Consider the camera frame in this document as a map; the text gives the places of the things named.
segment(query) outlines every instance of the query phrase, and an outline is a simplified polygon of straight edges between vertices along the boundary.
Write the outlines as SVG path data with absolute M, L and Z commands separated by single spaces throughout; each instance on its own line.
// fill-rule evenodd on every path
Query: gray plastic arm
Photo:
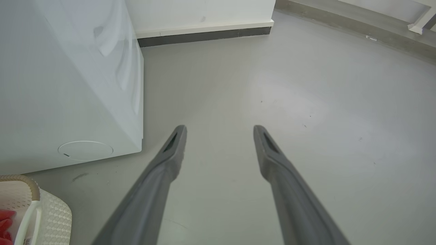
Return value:
M 260 172 L 271 184 L 285 245 L 349 245 L 263 126 L 254 127 Z
M 178 126 L 109 218 L 93 245 L 155 245 L 171 182 L 180 171 L 186 127 Z

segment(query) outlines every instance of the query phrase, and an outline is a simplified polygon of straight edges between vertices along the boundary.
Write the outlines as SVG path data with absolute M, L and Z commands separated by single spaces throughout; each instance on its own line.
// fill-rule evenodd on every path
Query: floor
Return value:
M 144 150 L 29 174 L 90 244 L 175 126 L 188 129 L 159 245 L 280 245 L 252 139 L 265 126 L 353 245 L 436 239 L 436 69 L 275 12 L 269 36 L 142 49 Z

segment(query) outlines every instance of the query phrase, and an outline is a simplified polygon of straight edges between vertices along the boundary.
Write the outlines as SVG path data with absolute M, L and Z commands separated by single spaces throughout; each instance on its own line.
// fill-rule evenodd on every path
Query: red cloth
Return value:
M 12 216 L 15 215 L 15 211 L 0 209 L 0 245 L 13 245 L 12 237 L 7 231 L 12 225 Z

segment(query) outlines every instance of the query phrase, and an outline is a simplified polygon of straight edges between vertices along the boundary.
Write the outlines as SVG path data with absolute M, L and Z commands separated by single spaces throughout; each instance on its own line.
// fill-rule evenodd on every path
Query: white plastic basket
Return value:
M 0 209 L 15 210 L 10 228 L 14 245 L 69 245 L 68 205 L 24 175 L 0 175 Z

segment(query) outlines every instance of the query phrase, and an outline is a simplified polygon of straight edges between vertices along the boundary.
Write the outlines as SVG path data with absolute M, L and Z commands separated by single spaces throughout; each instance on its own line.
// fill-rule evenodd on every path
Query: dark baseboard trim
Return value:
M 268 35 L 270 31 L 271 27 L 248 28 L 228 31 L 212 31 L 174 36 L 139 38 L 138 43 L 141 48 L 144 48 L 165 44 L 190 43 L 234 37 Z

